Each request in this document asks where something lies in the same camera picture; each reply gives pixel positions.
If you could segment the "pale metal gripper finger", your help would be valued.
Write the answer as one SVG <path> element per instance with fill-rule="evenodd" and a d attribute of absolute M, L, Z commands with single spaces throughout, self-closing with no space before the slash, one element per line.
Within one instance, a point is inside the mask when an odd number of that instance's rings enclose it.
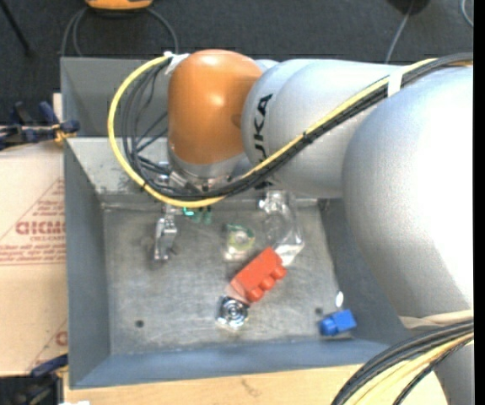
<path fill-rule="evenodd" d="M 175 244 L 178 229 L 174 219 L 166 219 L 164 225 L 164 259 L 170 258 L 170 253 Z"/>
<path fill-rule="evenodd" d="M 158 219 L 154 229 L 154 260 L 156 262 L 163 261 L 166 257 L 164 248 L 164 218 Z"/>

